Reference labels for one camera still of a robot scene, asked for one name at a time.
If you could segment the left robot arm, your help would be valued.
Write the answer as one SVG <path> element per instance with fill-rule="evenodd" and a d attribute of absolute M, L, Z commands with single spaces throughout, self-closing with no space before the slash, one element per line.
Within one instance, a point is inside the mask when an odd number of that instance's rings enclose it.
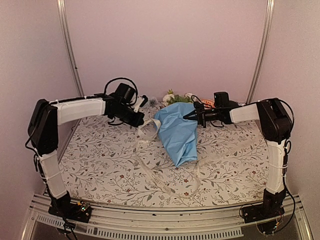
<path fill-rule="evenodd" d="M 138 92 L 136 85 L 121 82 L 116 90 L 107 93 L 36 102 L 27 128 L 25 148 L 33 152 L 33 162 L 55 209 L 63 216 L 74 213 L 70 194 L 59 167 L 60 129 L 87 117 L 105 116 L 119 120 L 120 124 L 137 128 L 144 123 L 140 109 L 148 102 L 146 95 Z"/>

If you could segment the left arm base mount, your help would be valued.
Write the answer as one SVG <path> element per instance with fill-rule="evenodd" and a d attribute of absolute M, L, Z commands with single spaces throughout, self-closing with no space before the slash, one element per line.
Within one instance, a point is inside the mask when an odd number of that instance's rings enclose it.
<path fill-rule="evenodd" d="M 70 200 L 52 200 L 48 213 L 67 220 L 88 223 L 92 215 L 92 207 L 89 203 L 80 201 L 72 203 Z"/>

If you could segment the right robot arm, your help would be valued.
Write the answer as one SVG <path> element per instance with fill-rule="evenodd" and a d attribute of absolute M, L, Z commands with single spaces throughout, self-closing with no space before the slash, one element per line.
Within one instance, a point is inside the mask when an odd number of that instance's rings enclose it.
<path fill-rule="evenodd" d="M 262 218 L 269 218 L 282 205 L 287 192 L 285 175 L 288 169 L 288 153 L 291 150 L 294 114 L 287 113 L 287 104 L 279 98 L 240 105 L 230 100 L 227 92 L 215 92 L 213 95 L 214 106 L 195 101 L 194 110 L 184 115 L 183 119 L 197 121 L 203 128 L 213 121 L 220 121 L 225 125 L 259 121 L 268 147 L 269 171 L 263 203 L 259 206 L 258 213 Z"/>

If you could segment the white ribbon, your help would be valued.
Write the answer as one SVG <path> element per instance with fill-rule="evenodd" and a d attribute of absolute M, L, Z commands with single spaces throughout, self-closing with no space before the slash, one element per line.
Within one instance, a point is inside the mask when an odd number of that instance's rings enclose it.
<path fill-rule="evenodd" d="M 212 173 L 208 165 L 224 166 L 230 154 L 248 145 L 248 141 L 236 142 L 230 130 L 197 128 L 195 139 L 175 146 L 173 151 L 179 156 L 175 165 L 159 138 L 161 126 L 159 120 L 150 118 L 138 127 L 141 139 L 135 146 L 137 159 L 154 185 L 181 200 L 194 198 L 203 191 L 202 180 Z"/>

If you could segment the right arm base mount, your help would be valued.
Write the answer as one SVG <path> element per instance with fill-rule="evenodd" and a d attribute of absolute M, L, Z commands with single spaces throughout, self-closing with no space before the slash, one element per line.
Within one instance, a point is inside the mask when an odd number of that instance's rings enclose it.
<path fill-rule="evenodd" d="M 273 235 L 278 230 L 284 213 L 285 210 L 282 206 L 267 210 L 262 203 L 247 203 L 239 209 L 239 216 L 246 224 L 261 221 L 256 227 L 261 234 L 266 236 Z"/>

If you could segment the pale blue fake flower stems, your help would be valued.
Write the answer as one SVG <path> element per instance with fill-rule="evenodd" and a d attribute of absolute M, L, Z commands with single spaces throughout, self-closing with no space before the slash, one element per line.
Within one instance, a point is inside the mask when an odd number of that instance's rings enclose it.
<path fill-rule="evenodd" d="M 153 97 L 148 102 L 150 106 L 153 106 L 158 102 L 158 100 L 155 97 Z"/>

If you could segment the white fake flower stems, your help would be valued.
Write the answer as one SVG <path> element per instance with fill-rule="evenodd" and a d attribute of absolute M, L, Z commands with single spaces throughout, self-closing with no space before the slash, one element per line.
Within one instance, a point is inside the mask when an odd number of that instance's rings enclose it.
<path fill-rule="evenodd" d="M 192 95 L 192 93 L 185 93 L 184 95 L 175 94 L 172 89 L 169 89 L 162 98 L 162 104 L 167 107 L 174 103 L 192 103 Z"/>

